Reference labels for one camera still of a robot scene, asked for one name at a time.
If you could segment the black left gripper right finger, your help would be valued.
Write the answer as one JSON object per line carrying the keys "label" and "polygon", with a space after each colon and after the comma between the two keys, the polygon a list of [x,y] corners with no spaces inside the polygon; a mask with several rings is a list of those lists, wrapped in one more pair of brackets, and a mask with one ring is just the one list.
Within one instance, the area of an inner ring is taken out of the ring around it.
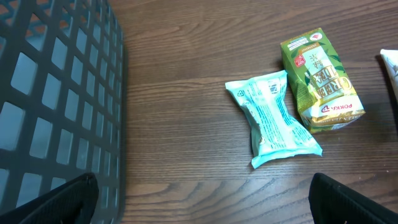
{"label": "black left gripper right finger", "polygon": [[397,224],[395,212],[322,173],[314,174],[308,201],[315,224]]}

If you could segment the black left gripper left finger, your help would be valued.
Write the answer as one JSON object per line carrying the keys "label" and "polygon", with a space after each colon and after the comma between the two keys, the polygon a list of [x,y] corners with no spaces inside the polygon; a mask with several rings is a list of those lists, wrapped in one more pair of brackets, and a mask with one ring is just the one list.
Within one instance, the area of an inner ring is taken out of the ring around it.
{"label": "black left gripper left finger", "polygon": [[84,173],[50,192],[1,215],[1,223],[90,223],[99,196],[96,176]]}

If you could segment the teal snack packet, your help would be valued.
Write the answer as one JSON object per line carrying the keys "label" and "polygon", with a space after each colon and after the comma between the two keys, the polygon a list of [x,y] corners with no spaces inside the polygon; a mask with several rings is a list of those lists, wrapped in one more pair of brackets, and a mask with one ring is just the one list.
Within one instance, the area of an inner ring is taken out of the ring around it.
{"label": "teal snack packet", "polygon": [[225,83],[251,127],[253,168],[266,162],[302,154],[322,155],[315,138],[292,115],[284,98],[287,72],[270,73]]}

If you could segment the green snack packet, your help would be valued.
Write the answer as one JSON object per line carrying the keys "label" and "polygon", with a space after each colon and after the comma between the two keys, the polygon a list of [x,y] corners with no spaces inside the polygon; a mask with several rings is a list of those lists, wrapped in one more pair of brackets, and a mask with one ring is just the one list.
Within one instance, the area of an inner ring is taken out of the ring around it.
{"label": "green snack packet", "polygon": [[317,28],[280,43],[282,62],[310,133],[340,129],[365,114],[328,37]]}

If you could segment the white tube gold cap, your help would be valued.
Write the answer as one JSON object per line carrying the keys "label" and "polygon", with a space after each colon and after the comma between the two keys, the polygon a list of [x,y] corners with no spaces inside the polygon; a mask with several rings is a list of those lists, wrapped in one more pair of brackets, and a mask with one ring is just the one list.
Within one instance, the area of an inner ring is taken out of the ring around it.
{"label": "white tube gold cap", "polygon": [[397,99],[398,98],[398,89],[397,89],[398,50],[381,49],[380,54],[387,68],[387,72],[392,84],[395,98]]}

